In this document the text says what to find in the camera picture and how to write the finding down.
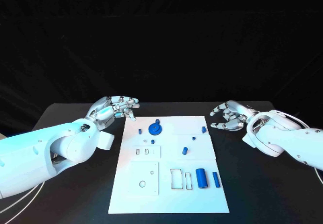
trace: circular hole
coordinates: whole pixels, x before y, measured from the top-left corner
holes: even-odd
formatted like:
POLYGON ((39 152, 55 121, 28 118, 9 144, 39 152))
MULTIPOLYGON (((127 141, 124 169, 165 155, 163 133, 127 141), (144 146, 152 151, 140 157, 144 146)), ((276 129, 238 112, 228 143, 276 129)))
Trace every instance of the circular hole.
POLYGON ((146 185, 146 182, 144 181, 140 181, 140 187, 143 188, 146 185))

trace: white cable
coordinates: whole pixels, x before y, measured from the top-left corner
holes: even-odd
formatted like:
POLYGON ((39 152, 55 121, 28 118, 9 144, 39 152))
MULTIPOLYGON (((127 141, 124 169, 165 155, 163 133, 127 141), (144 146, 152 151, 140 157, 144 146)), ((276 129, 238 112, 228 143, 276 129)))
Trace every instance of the white cable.
MULTIPOLYGON (((310 126, 299 119, 299 118, 296 118, 294 116, 291 116, 290 114, 287 114, 287 113, 284 113, 284 112, 281 112, 286 116, 289 116, 289 117, 291 117, 294 120, 297 120, 302 124, 303 124, 303 126, 306 127, 306 128, 310 128, 310 126)), ((323 184, 323 180, 322 180, 322 177, 320 177, 320 175, 319 175, 319 172, 317 172, 317 169, 316 169, 316 167, 315 167, 315 172, 316 172, 316 175, 317 175, 317 177, 319 177, 319 180, 320 180, 320 182, 322 182, 322 184, 323 184)))
POLYGON ((6 223, 5 223, 5 224, 9 224, 9 222, 19 216, 19 214, 20 214, 20 213, 23 212, 23 210, 28 208, 28 206, 30 205, 30 203, 32 203, 35 197, 38 196, 38 194, 39 194, 39 192, 41 192, 41 190, 42 190, 42 186, 41 186, 41 188, 39 188, 39 191, 38 191, 36 195, 33 196, 32 200, 29 201, 28 205, 26 205, 25 208, 22 209, 22 211, 17 213, 17 215, 16 215, 16 216, 15 216, 6 223))
POLYGON ((0 214, 33 192, 33 190, 36 189, 36 187, 29 191, 29 193, 3 211, 0 211, 0 214))

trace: table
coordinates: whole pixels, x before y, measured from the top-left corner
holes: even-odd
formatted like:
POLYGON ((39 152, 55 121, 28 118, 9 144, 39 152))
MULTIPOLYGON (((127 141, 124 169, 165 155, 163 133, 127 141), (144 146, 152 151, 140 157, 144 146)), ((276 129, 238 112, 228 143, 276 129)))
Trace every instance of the table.
MULTIPOLYGON (((116 119, 105 129, 116 135, 111 150, 97 149, 88 161, 45 182, 35 201, 10 223, 322 223, 323 185, 313 168, 297 162, 287 153, 274 158, 250 147, 242 141, 245 130, 228 132, 211 128, 212 122, 224 121, 221 113, 215 117, 209 116, 211 110, 221 103, 141 103, 134 114, 205 116, 231 213, 108 214, 124 129, 124 119, 116 119)), ((260 111, 273 109, 268 101, 250 101, 245 104, 260 111)), ((82 118, 90 106, 52 104, 35 130, 82 118)), ((2 199, 0 210, 23 195, 2 199)), ((0 214, 0 223, 16 215, 33 195, 0 214)))

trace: white robotic arm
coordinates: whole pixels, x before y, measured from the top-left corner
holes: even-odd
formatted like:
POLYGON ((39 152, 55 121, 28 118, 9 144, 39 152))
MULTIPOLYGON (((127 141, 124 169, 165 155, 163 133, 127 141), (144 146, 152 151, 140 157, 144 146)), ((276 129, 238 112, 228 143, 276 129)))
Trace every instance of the white robotic arm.
POLYGON ((95 148, 110 150, 114 136, 101 132, 116 118, 136 120, 130 97, 103 97, 87 117, 0 140, 0 199, 55 177, 67 168, 87 161, 95 148))
POLYGON ((306 165, 323 170, 323 132, 309 126, 291 115, 271 110, 258 112, 250 106, 229 100, 211 112, 211 116, 224 110, 227 123, 211 126, 224 130, 238 131, 247 123, 245 143, 258 148, 267 155, 277 157, 283 151, 306 165), (303 128, 287 117, 299 121, 303 128))

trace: robotic hand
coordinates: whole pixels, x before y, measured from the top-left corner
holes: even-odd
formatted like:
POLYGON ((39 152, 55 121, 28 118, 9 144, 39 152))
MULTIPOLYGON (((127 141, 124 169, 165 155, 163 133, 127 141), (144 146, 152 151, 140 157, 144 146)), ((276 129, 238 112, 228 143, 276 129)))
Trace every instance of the robotic hand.
POLYGON ((55 177, 67 168, 87 161, 95 148, 110 150, 114 136, 101 132, 116 118, 136 121, 139 100, 103 97, 84 119, 0 140, 0 199, 55 177))
POLYGON ((229 100, 211 112, 211 116, 224 110, 227 123, 212 123, 211 127, 238 131, 247 125, 244 142, 257 147, 267 155, 277 157, 283 151, 302 163, 323 170, 323 132, 310 128, 291 115, 271 110, 260 112, 250 106, 229 100), (294 119, 304 128, 290 120, 294 119))

